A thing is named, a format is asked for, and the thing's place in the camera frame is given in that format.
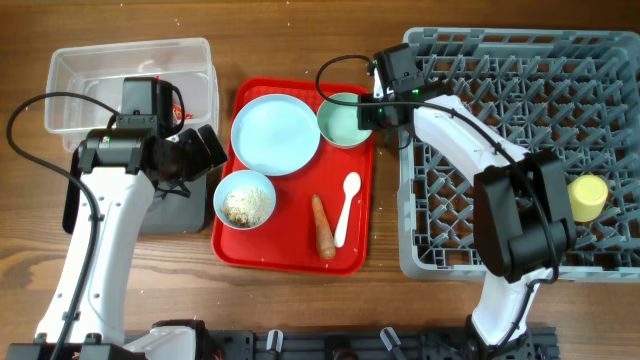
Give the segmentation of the blue bowl with food scraps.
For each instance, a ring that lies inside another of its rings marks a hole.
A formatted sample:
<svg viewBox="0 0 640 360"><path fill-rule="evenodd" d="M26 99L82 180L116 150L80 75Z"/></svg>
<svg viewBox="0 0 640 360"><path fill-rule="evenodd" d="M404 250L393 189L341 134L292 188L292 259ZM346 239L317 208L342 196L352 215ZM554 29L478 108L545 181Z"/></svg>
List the blue bowl with food scraps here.
<svg viewBox="0 0 640 360"><path fill-rule="evenodd" d="M276 192L271 181L252 170L240 170L218 184L213 207L217 218L236 230L250 230L264 224L273 214Z"/></svg>

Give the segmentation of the red snack wrapper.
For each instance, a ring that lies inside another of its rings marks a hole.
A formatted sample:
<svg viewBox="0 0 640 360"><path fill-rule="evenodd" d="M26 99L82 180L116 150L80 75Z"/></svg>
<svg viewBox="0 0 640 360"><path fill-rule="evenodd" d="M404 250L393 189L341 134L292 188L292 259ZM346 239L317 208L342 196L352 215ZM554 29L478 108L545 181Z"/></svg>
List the red snack wrapper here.
<svg viewBox="0 0 640 360"><path fill-rule="evenodd" d="M175 124L178 124L182 120L191 120L193 118L192 113L183 113L185 108L181 90L171 82L162 79L159 75L155 76L155 80L157 81L157 85L160 88L161 94L166 99L171 99L173 122Z"/></svg>

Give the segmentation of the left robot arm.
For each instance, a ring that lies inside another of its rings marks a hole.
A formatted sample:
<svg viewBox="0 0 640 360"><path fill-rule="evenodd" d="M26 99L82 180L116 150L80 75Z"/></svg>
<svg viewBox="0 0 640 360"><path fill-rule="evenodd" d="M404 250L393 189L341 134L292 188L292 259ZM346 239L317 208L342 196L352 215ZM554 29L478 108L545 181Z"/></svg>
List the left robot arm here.
<svg viewBox="0 0 640 360"><path fill-rule="evenodd" d="M149 130L98 129L80 153L72 239L46 314L10 359L210 359L215 341L201 320L166 320L125 341L124 303L135 243L156 180L191 181L228 159L208 125L173 142Z"/></svg>

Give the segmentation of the mint green bowl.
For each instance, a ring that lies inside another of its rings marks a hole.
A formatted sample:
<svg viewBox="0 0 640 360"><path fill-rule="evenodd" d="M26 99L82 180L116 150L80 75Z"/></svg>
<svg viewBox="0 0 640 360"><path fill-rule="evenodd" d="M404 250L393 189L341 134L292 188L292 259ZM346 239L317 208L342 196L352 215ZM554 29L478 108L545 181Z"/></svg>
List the mint green bowl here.
<svg viewBox="0 0 640 360"><path fill-rule="evenodd" d="M364 143L372 130L358 127L357 108L325 100L317 111L317 123L322 136L331 145L349 149Z"/></svg>

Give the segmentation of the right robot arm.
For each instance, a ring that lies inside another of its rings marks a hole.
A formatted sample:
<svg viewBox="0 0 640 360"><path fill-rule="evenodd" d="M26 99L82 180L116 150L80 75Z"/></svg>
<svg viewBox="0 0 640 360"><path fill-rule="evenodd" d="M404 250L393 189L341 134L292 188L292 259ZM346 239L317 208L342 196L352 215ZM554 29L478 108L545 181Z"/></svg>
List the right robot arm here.
<svg viewBox="0 0 640 360"><path fill-rule="evenodd" d="M466 356L490 359L523 347L535 294L558 280L561 256L576 241L561 160L507 141L456 95L365 94L357 104L360 128L411 126L473 188L473 244L487 274L467 322Z"/></svg>

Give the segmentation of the yellow plastic cup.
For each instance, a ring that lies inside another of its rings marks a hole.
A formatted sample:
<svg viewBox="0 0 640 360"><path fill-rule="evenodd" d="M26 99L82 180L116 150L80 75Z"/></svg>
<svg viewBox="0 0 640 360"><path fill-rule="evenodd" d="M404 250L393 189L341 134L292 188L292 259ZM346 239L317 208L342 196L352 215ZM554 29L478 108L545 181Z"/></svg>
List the yellow plastic cup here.
<svg viewBox="0 0 640 360"><path fill-rule="evenodd" d="M603 211L609 188L600 177L582 175L568 185L568 193L574 220L590 222Z"/></svg>

